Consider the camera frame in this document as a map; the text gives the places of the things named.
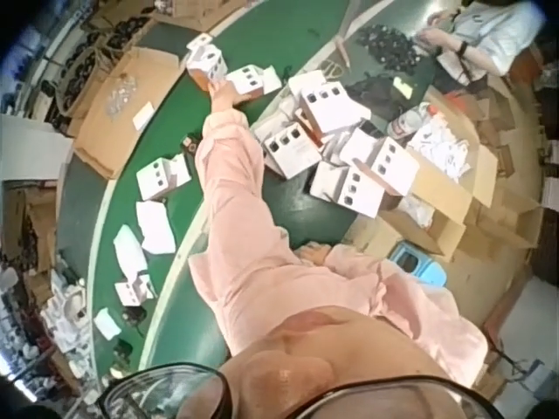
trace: paper sheet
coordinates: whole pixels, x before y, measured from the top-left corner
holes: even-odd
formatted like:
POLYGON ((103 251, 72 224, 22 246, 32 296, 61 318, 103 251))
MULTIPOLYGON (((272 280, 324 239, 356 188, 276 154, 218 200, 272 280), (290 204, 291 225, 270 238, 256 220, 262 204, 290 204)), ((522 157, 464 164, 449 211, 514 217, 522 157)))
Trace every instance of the paper sheet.
POLYGON ((138 272, 148 269, 148 262, 140 243, 126 224, 122 225, 113 240, 113 244, 116 259, 128 281, 134 281, 138 277, 138 272))
POLYGON ((136 203, 136 215, 143 235, 141 247, 152 255, 175 253, 176 242, 163 203, 136 203))
POLYGON ((140 112, 138 112, 132 119, 136 131, 141 131, 143 128, 145 128, 154 113, 155 109, 151 102, 146 103, 143 108, 140 109, 140 112))
POLYGON ((106 340, 111 340, 113 337, 121 334, 122 330, 114 322, 114 319, 108 312, 107 308, 102 308, 99 310, 93 323, 97 327, 97 330, 103 335, 106 340))

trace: eyeglasses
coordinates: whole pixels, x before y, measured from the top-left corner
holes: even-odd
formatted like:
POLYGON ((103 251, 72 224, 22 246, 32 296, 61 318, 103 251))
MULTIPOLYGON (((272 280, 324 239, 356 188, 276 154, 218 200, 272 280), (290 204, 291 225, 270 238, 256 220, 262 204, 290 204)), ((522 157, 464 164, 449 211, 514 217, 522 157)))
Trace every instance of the eyeglasses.
MULTIPOLYGON (((233 418, 225 377, 212 368, 189 363, 132 374, 113 383, 97 403, 106 419, 174 419, 179 413, 181 418, 233 418)), ((296 408, 286 419, 368 419, 371 414, 386 418, 503 419, 475 391, 430 376, 362 381, 332 388, 296 408)))

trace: box flap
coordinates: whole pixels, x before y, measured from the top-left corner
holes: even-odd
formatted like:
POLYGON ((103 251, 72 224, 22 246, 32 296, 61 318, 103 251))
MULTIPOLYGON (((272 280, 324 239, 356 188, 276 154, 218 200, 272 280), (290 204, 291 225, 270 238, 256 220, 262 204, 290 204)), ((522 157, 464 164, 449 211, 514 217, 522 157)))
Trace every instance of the box flap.
POLYGON ((491 207, 499 161, 488 148, 481 145, 477 150, 470 150, 468 160, 470 159, 476 161, 470 163, 475 170, 465 173, 460 179, 460 185, 471 191, 473 197, 486 207, 491 207))
POLYGON ((415 150, 408 150, 419 163, 411 193, 429 203, 455 223, 462 223, 472 203, 467 190, 415 150))

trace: eyeglass frame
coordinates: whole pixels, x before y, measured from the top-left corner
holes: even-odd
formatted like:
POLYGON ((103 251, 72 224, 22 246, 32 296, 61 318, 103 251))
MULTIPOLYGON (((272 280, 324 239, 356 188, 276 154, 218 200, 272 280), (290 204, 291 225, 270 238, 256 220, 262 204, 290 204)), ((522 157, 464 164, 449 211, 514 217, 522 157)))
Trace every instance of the eyeglass frame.
MULTIPOLYGON (((214 412, 211 414, 210 419, 235 419, 233 417, 233 400, 232 400, 232 396, 231 396, 231 388, 229 386, 229 383, 227 382, 226 377, 222 373, 217 371, 216 369, 213 369, 211 367, 206 367, 206 366, 200 365, 200 364, 195 364, 195 363, 192 363, 192 362, 175 362, 175 363, 172 363, 172 364, 166 364, 166 365, 162 365, 162 366, 152 367, 152 368, 144 369, 142 371, 138 371, 138 372, 133 373, 133 374, 131 374, 131 375, 125 377, 125 378, 122 378, 122 379, 119 379, 117 381, 112 382, 103 391, 103 393, 101 394, 99 399, 97 399, 96 404, 99 407, 99 409, 101 411, 101 414, 106 419, 113 419, 113 417, 111 417, 111 415, 108 413, 108 411, 105 407, 107 397, 111 394, 111 392, 117 386, 121 385, 124 381, 130 381, 130 380, 134 379, 135 377, 138 377, 139 375, 154 372, 154 371, 157 371, 159 369, 172 368, 172 367, 195 367, 195 368, 199 369, 201 373, 205 372, 205 373, 208 373, 208 374, 213 374, 215 377, 217 377, 221 381, 221 384, 223 385, 223 390, 222 390, 222 394, 221 394, 221 398, 219 400, 219 403, 217 404, 214 412)), ((475 390, 473 390, 471 388, 464 387, 464 386, 458 384, 457 382, 447 380, 447 379, 441 378, 441 377, 431 376, 431 375, 406 375, 406 376, 397 377, 397 378, 385 378, 385 379, 381 379, 381 380, 358 381, 358 382, 352 382, 352 383, 349 383, 349 384, 344 384, 344 385, 341 385, 341 386, 337 386, 337 387, 331 388, 330 390, 322 393, 321 395, 317 395, 317 396, 313 397, 312 399, 306 401, 304 404, 300 405, 294 411, 289 413, 285 417, 285 419, 302 419, 302 418, 305 417, 304 416, 305 414, 313 413, 313 407, 315 407, 319 403, 324 403, 330 398, 332 400, 334 400, 337 395, 342 395, 344 392, 354 392, 356 390, 363 391, 367 387, 371 387, 371 389, 381 387, 381 386, 388 386, 388 385, 390 385, 391 387, 392 386, 395 387, 400 383, 410 385, 414 382, 415 383, 422 383, 422 384, 438 384, 441 387, 444 387, 445 389, 447 389, 449 391, 453 391, 457 395, 462 395, 462 396, 465 396, 465 397, 473 400, 480 407, 482 407, 489 414, 489 416, 492 419, 505 419, 504 416, 499 412, 499 410, 490 401, 488 401, 483 395, 479 394, 475 390)), ((132 399, 132 397, 129 397, 129 398, 133 402, 133 405, 137 404, 134 401, 134 399, 132 399)), ((141 411, 141 412, 138 412, 138 413, 141 415, 140 419, 150 419, 149 416, 145 412, 141 411)))

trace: spray can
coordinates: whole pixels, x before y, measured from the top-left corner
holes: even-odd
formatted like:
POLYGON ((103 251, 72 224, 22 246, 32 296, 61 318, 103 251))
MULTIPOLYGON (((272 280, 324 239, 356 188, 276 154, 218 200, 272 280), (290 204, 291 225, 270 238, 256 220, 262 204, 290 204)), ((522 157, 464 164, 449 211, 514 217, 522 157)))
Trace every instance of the spray can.
POLYGON ((386 134, 393 140, 411 135, 429 120, 430 115, 433 115, 431 105, 422 102, 388 124, 386 134))

